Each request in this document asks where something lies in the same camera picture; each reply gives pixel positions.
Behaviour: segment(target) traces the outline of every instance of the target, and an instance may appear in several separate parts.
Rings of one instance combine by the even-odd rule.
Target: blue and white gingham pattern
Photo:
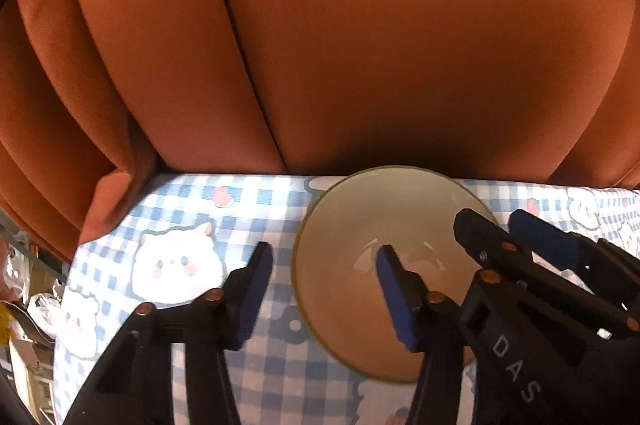
[[[591,238],[605,237],[617,245],[623,244],[618,228],[624,221],[636,235],[640,231],[638,191],[593,190],[600,208],[600,229],[590,231],[570,217],[570,200],[564,187],[472,180],[459,180],[459,183],[478,196],[503,227],[517,208],[537,207],[542,219],[563,230],[578,231]],[[232,199],[226,208],[216,206],[213,201],[216,188],[221,187],[225,187]],[[290,283],[292,248],[306,208],[319,195],[310,188],[309,178],[162,175],[153,180],[146,192],[119,227],[78,249],[69,273],[67,289],[98,300],[97,357],[140,303],[127,293],[132,258],[142,233],[192,227],[213,219],[216,252],[228,271],[246,263],[257,241],[268,241],[274,250],[273,274],[254,335],[242,351],[226,355],[242,422],[261,425],[356,423],[358,417],[364,415],[358,405],[369,390],[367,384],[377,383],[365,380],[329,356],[308,334],[304,323],[299,324],[302,328],[297,331],[301,333],[300,340],[286,336],[289,322],[299,318]],[[54,401],[59,423],[95,361],[97,358],[76,358],[60,341],[56,344]],[[176,423],[187,423],[184,351],[178,345],[174,346],[173,386]],[[411,386],[398,392],[399,399],[410,402]],[[388,410],[384,401],[380,405],[383,424]],[[395,403],[388,405],[394,407],[392,413],[396,407],[402,407]],[[465,419],[459,417],[458,422],[462,425]]]

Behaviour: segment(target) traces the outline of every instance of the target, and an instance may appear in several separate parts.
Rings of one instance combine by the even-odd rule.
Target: white cartoon animal face
[[[358,386],[357,425],[402,425],[411,407],[415,385],[395,385],[366,379]]]
[[[211,223],[197,228],[145,233],[134,258],[131,290],[158,304],[182,304],[223,282],[224,270],[214,251]]]
[[[72,355],[79,358],[93,358],[98,350],[95,336],[95,315],[98,301],[93,297],[66,290],[62,298],[60,318],[57,326],[58,340]]]
[[[618,231],[620,232],[620,239],[622,239],[622,248],[630,254],[636,255],[638,253],[638,236],[634,229],[625,221]]]
[[[571,198],[569,214],[572,219],[587,230],[597,230],[600,227],[598,202],[593,192],[586,188],[571,187],[567,189],[566,193]]]

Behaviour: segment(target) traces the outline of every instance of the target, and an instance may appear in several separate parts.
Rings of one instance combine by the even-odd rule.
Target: table
[[[158,270],[165,268],[164,262],[158,266],[157,261],[147,264],[140,259],[139,265],[146,266],[139,270],[146,268],[148,276],[136,274],[141,240],[150,257],[164,257],[170,263],[174,260],[170,249],[175,248],[171,243],[178,237],[186,239],[188,232],[189,239],[194,239],[190,248],[210,251],[212,246],[220,258],[222,273],[216,262],[204,267],[210,275],[225,275],[244,266],[257,241],[273,246],[273,274],[254,335],[242,351],[226,354],[243,424],[402,425],[414,386],[372,381],[338,363],[311,336],[294,299],[289,264],[296,232],[307,207],[339,179],[155,177],[119,227],[78,248],[63,297],[64,321],[55,350],[58,422],[62,423],[101,352],[141,302],[140,294],[152,293],[148,284],[161,278]],[[503,228],[511,212],[523,208],[562,230],[593,239],[605,237],[638,255],[638,190],[457,181],[491,209]],[[188,265],[195,261],[176,256],[174,262],[178,260]],[[562,275],[580,283],[569,271]],[[179,283],[174,277],[170,285]],[[165,300],[168,305],[177,301],[170,298]],[[173,363],[175,422],[185,424],[184,350],[180,345],[174,345]],[[460,425],[470,423],[474,376],[472,364],[463,375]]]

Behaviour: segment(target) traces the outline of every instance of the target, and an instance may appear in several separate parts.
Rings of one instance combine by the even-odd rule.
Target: white plastic bag
[[[4,283],[13,289],[18,297],[22,297],[22,302],[27,303],[29,294],[29,261],[21,253],[14,250],[9,254],[2,268]]]
[[[56,323],[60,316],[60,301],[51,293],[38,293],[31,297],[27,312],[36,325],[52,339],[56,338]]]

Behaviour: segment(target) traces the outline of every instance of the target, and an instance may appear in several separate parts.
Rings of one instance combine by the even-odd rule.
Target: checkered tablecloth
[[[156,177],[142,201],[109,235],[80,246],[63,297],[64,332],[54,365],[58,422],[88,373],[140,298],[132,293],[135,255],[144,233],[211,223],[214,251],[225,270],[242,267],[257,241],[273,246],[274,270],[254,335],[227,353],[243,424],[400,425],[413,387],[386,385],[354,373],[309,334],[290,283],[296,232],[306,208],[339,178],[181,175]],[[591,190],[513,182],[458,180],[506,227],[523,208],[563,230],[605,237],[638,254],[639,191]],[[571,272],[564,277],[578,281]],[[470,422],[474,368],[463,376],[459,424]],[[174,346],[174,412],[187,422],[184,350]]]

